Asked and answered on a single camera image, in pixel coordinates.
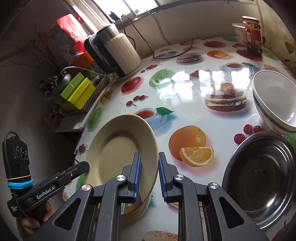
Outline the left hand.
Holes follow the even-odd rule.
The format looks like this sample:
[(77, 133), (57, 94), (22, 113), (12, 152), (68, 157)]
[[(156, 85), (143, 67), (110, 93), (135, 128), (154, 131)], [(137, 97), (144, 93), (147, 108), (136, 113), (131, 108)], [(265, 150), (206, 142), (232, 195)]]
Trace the left hand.
[[(54, 214), (54, 210), (51, 206), (51, 203), (48, 201), (45, 202), (44, 208), (46, 209), (46, 212), (44, 213), (42, 220), (43, 222), (46, 222)], [(22, 217), (20, 219), (20, 224), (28, 235), (33, 235), (37, 230), (37, 226), (40, 226), (39, 219), (40, 218), (34, 219), (32, 217)]]

